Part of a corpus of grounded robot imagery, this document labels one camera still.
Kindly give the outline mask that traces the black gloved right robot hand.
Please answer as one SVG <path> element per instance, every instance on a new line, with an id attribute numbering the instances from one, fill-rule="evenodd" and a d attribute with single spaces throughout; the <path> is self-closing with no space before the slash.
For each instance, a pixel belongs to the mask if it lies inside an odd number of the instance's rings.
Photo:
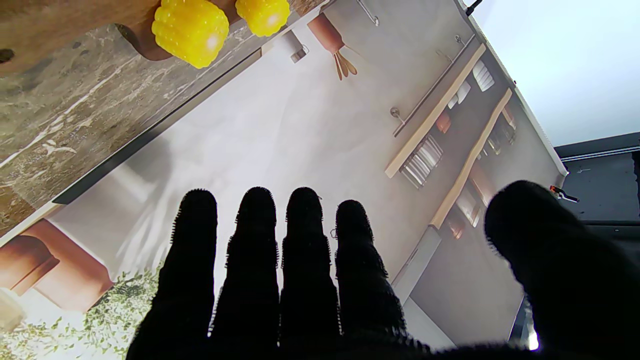
<path id="1" fill-rule="evenodd" d="M 274 199 L 253 187 L 238 208 L 226 278 L 214 295 L 217 201 L 185 194 L 149 312 L 128 360 L 637 360 L 639 268 L 528 180 L 489 203 L 484 233 L 522 285 L 539 348 L 507 343 L 433 351 L 409 335 L 402 305 L 356 200 L 336 212 L 338 285 L 313 189 L 292 192 L 277 282 Z"/>

